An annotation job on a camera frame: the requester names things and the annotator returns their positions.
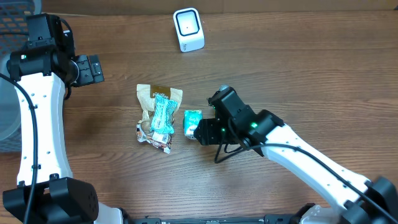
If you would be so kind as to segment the green white tissue pack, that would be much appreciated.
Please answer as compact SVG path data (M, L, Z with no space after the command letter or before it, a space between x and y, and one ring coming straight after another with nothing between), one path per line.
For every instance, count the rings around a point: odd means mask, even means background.
M183 118L184 136L188 139L195 139L194 131L198 127L203 115L201 110L185 110Z

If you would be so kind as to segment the teal snack pack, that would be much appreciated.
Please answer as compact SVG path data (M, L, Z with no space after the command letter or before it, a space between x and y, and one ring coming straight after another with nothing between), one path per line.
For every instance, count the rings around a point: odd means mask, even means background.
M160 134L173 134L172 118L178 103L161 95L155 96L155 111L151 123L151 130Z

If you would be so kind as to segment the beige brown snack pouch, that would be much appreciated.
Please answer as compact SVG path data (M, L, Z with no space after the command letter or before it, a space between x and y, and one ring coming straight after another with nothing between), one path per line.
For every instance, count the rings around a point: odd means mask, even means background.
M151 123L155 111L155 96L161 95L164 98L174 100L178 103L172 118L174 128L174 115L182 103L183 91L167 86L138 84L136 86L136 95L142 108L142 118L136 124L137 140L139 142L147 142L160 151L169 154L171 151L172 136L174 134L160 134L151 130Z

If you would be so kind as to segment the yellow liquid bottle grey cap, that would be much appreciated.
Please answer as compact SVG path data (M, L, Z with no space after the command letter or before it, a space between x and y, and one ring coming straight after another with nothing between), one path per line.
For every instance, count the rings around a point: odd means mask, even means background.
M221 85L221 86L219 87L218 91L223 92L223 91L228 91L229 89L230 89L230 86L224 84L224 85Z

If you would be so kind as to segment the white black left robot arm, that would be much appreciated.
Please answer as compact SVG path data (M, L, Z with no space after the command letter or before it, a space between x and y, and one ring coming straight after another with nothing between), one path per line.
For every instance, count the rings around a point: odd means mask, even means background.
M74 178L65 149L64 101L73 87L104 80L99 58L77 55L70 26L56 15L28 16L27 28L26 46L10 55L5 76L19 99L22 154L4 208L23 223L127 223L120 208Z

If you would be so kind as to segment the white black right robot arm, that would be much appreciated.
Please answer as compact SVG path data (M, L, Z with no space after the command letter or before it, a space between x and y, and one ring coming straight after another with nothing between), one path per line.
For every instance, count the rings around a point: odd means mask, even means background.
M397 190L385 177L371 181L337 164L275 114L255 113L229 86L208 103L215 116L201 119L193 133L201 145L237 144L228 157L253 150L291 171L329 204L323 208L308 203L290 223L397 223Z

